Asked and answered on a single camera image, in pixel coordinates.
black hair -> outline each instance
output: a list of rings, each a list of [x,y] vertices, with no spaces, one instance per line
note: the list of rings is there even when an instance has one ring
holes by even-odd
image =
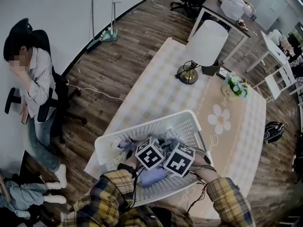
[[[22,46],[27,49],[33,47],[33,38],[31,34],[25,34],[20,32],[10,33],[5,40],[3,57],[6,61],[13,61],[16,55],[19,55],[19,51]]]

jeans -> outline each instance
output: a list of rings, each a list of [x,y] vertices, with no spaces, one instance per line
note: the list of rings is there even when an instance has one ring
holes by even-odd
[[[56,172],[60,166],[60,159],[53,154],[54,148],[50,144],[50,133],[56,111],[48,120],[39,123],[35,118],[28,118],[24,133],[25,150],[42,166]]]
[[[10,211],[27,210],[31,205],[41,205],[44,202],[43,194],[47,187],[40,183],[23,184],[19,186],[13,181],[5,182],[5,186],[11,195],[12,201],[9,203],[4,194],[0,194],[0,208],[7,208]]]

yellow plaid sleeve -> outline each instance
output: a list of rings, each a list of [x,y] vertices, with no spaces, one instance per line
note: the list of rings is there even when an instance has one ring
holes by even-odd
[[[60,226],[114,227],[120,214],[132,203],[133,191],[134,184],[128,171],[108,172],[74,204],[74,212]]]
[[[256,226],[249,203],[230,178],[220,178],[210,183],[207,193],[223,222],[236,227]]]

wooden floor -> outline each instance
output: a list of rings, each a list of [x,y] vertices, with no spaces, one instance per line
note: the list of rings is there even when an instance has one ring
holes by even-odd
[[[168,8],[173,0],[154,1]],[[185,44],[194,22],[171,14],[147,0],[118,21],[116,42],[103,43],[91,54],[84,54],[67,78],[71,84],[81,88],[95,88],[124,99],[165,40],[173,37]],[[240,36],[231,31],[221,56],[224,58],[239,40]],[[254,52],[247,58],[242,56],[252,40],[247,41],[226,66],[247,78],[251,85],[255,85],[265,77],[264,69],[258,65],[249,74],[245,73],[257,54]],[[273,60],[267,58],[265,62],[270,66]],[[94,183],[94,179],[83,169],[94,151],[95,139],[104,133],[120,105],[121,101],[91,91],[82,91],[82,95],[73,100],[70,111],[85,116],[88,123],[82,125],[78,121],[67,119],[63,127],[66,145],[55,141],[58,154],[67,165],[68,179],[67,188],[59,191],[66,196],[68,203],[48,205],[58,218],[60,211],[67,213],[72,204]],[[278,142],[263,145],[256,176],[248,195],[257,226],[273,226],[303,195],[302,185],[294,185],[295,175],[291,173],[296,144],[294,135],[299,129],[296,105],[297,99],[295,96],[290,97],[288,91],[274,103],[267,105],[266,121],[283,122],[285,132]],[[54,180],[54,175],[39,166],[31,157],[27,160],[27,167],[31,172],[40,171],[46,180]],[[195,221],[197,225],[204,226],[203,220]]]

white table lamp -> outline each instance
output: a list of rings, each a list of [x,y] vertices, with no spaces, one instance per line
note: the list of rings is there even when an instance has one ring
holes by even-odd
[[[228,37],[227,31],[218,23],[206,20],[186,45],[191,65],[181,66],[175,75],[185,84],[194,84],[198,79],[198,66],[212,66]]]

